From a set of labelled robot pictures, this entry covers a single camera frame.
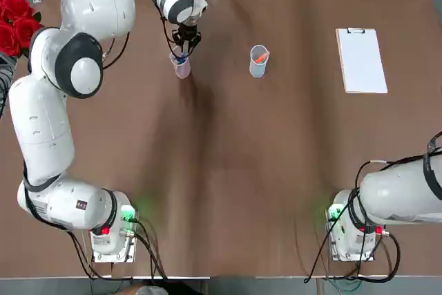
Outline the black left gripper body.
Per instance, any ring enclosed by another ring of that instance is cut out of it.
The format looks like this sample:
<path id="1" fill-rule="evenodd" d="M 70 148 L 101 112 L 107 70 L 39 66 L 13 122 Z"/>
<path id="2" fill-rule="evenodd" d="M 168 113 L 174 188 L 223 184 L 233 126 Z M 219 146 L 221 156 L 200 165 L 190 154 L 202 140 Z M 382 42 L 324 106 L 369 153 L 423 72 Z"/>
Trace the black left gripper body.
<path id="1" fill-rule="evenodd" d="M 186 26 L 180 24 L 177 29 L 172 30 L 172 38 L 176 45 L 198 45 L 202 39 L 201 32 L 197 26 Z"/>

